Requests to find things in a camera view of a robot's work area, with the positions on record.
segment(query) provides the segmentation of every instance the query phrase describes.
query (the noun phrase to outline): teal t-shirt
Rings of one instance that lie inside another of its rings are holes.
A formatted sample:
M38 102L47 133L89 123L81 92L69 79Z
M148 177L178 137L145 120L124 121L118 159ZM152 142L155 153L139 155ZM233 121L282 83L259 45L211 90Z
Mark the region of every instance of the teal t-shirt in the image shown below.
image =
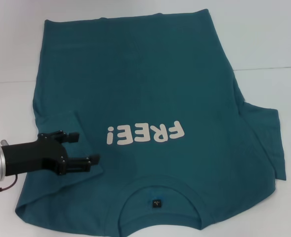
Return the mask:
M200 230L286 179L278 112L244 101L208 10L46 21L34 112L39 132L80 133L69 156L101 155L90 173L27 175L16 213L44 228Z

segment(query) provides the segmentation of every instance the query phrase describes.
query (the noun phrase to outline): white surface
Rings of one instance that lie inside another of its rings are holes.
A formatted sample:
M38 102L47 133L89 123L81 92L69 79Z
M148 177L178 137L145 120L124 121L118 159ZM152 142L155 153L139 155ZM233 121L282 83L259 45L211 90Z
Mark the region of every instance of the white surface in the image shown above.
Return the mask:
M0 140L33 141L32 97L43 21L210 10L234 69L291 67L291 0L0 0ZM291 237L291 69L238 71L246 100L280 113L286 182L259 205L203 231L154 226L132 237ZM0 193L0 237L77 237L25 224L14 213L25 175ZM13 181L6 177L5 187Z
M43 23L208 8L235 70L291 66L291 0L0 0L0 81L35 80Z

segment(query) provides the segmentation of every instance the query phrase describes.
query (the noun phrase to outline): t-shirt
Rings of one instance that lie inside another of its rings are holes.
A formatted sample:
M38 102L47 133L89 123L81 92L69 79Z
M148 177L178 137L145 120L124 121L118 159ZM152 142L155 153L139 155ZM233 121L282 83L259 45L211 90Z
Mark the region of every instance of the t-shirt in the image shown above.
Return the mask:
M245 102L206 9L45 21L34 113L39 132L80 133L70 157L100 154L89 173L27 175L16 213L36 226L201 230L286 179L278 112Z

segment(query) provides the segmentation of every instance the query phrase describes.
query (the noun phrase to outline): black tag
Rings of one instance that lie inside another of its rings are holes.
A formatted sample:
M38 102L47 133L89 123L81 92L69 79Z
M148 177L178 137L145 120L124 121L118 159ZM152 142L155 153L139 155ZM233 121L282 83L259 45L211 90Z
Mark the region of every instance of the black tag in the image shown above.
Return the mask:
M161 200L153 200L153 208L156 207L161 207L162 206L162 201Z

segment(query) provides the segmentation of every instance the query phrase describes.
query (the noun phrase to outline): robotic arm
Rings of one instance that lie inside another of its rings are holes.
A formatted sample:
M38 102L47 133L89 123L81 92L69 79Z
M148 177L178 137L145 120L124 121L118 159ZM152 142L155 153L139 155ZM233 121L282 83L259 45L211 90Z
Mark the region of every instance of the robotic arm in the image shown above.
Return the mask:
M54 133L40 133L37 141L31 143L8 145L5 141L3 146L0 145L0 181L5 176L40 169L51 170L57 175L89 172L92 165L99 163L99 155L70 158L62 146L64 142L78 142L79 136L76 132L66 134L60 130Z

